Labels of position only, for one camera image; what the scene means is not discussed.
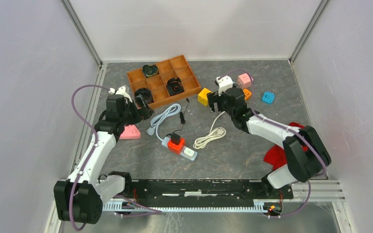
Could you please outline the yellow cube socket adapter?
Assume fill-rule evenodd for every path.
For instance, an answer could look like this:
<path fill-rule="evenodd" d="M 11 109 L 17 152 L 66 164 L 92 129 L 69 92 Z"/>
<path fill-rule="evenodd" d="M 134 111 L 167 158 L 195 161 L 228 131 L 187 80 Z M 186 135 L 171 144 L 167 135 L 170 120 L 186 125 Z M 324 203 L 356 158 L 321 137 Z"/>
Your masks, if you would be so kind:
<path fill-rule="evenodd" d="M 203 88 L 200 93 L 197 95 L 197 101 L 202 104 L 203 106 L 208 106 L 209 105 L 209 100 L 208 100 L 208 97 L 207 95 L 208 94 L 211 94 L 212 91 L 207 89 L 207 88 Z"/>

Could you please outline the black power adapter plug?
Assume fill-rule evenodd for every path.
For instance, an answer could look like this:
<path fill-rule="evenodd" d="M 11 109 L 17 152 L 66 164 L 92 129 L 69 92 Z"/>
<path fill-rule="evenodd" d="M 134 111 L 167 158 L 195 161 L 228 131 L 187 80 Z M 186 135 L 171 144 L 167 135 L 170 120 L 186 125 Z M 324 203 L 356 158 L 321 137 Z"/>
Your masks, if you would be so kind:
<path fill-rule="evenodd" d="M 170 136 L 170 141 L 174 145 L 179 145 L 181 143 L 181 137 L 176 133 L 172 133 Z"/>

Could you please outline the blue square plug adapter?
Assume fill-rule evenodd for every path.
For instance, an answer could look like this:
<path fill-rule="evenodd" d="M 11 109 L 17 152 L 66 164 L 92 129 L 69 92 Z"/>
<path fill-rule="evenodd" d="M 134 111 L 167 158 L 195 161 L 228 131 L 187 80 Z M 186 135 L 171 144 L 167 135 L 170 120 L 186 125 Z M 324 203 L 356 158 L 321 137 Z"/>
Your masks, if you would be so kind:
<path fill-rule="evenodd" d="M 267 104 L 272 104 L 274 102 L 274 99 L 275 99 L 275 94 L 269 91 L 265 91 L 261 98 L 261 100 Z"/>

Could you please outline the red cube socket adapter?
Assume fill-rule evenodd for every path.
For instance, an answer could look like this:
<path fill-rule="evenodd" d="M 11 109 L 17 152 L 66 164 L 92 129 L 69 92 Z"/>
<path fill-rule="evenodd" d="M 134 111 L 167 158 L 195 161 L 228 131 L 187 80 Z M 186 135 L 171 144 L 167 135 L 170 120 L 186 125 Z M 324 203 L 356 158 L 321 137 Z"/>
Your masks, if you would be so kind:
<path fill-rule="evenodd" d="M 169 142 L 167 143 L 168 149 L 175 153 L 175 154 L 180 154 L 185 147 L 185 140 L 183 138 L 180 139 L 179 144 L 175 144 L 172 142 L 170 139 Z"/>

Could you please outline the light blue power strip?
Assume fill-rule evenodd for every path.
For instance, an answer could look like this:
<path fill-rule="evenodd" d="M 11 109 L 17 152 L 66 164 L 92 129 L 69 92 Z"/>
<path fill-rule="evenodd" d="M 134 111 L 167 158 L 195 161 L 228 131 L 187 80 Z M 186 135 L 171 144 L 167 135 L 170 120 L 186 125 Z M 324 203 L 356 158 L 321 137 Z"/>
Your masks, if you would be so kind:
<path fill-rule="evenodd" d="M 167 143 L 169 142 L 169 140 L 170 140 L 170 137 L 168 137 L 168 136 L 165 137 L 165 138 L 161 141 L 161 145 L 162 145 L 163 147 L 165 147 L 165 148 L 168 149 Z M 184 157 L 184 158 L 186 158 L 186 159 L 188 159 L 188 160 L 190 160 L 190 161 L 195 161 L 195 159 L 196 159 L 198 153 L 197 153 L 197 151 L 195 151 L 195 150 L 193 150 L 193 149 L 191 149 L 191 148 L 189 148 L 189 147 L 187 147 L 187 146 L 185 145 L 185 147 L 183 148 L 182 152 L 181 152 L 180 154 L 178 154 L 178 155 L 180 155 L 180 156 L 182 156 L 182 157 Z"/>

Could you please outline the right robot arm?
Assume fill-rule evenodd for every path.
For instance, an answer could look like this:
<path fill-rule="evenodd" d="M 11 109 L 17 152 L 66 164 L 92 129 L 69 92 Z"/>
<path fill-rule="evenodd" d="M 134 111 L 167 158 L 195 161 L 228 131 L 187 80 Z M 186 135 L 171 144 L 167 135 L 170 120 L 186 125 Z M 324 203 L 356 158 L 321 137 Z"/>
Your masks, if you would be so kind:
<path fill-rule="evenodd" d="M 237 87 L 209 93 L 207 98 L 211 110 L 228 114 L 237 129 L 267 139 L 284 150 L 287 163 L 262 178 L 261 192 L 265 197 L 274 198 L 285 185 L 305 183 L 326 174 L 331 157 L 313 127 L 293 127 L 267 118 L 247 106 L 243 90 Z"/>

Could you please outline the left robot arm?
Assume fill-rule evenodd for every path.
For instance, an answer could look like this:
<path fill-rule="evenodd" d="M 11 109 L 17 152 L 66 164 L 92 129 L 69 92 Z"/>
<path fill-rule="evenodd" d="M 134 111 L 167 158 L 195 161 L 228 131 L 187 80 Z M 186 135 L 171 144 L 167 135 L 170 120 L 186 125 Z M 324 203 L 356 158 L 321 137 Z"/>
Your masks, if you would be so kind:
<path fill-rule="evenodd" d="M 130 175 L 111 172 L 104 182 L 98 183 L 106 158 L 117 144 L 124 128 L 149 119 L 153 114 L 142 95 L 135 100 L 127 94 L 109 95 L 106 109 L 93 127 L 91 142 L 81 162 L 66 180 L 56 182 L 53 191 L 58 218 L 72 224 L 95 224 L 103 205 L 114 195 L 129 197 L 133 192 Z"/>

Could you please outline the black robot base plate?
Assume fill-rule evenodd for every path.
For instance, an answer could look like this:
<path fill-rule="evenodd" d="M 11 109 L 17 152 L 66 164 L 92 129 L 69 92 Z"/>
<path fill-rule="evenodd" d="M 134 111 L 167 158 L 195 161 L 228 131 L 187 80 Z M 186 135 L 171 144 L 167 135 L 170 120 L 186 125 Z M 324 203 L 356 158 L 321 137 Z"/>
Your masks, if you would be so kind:
<path fill-rule="evenodd" d="M 251 179 L 131 179 L 116 197 L 146 207 L 249 207 L 254 201 L 294 197 L 290 185 L 268 187 Z"/>

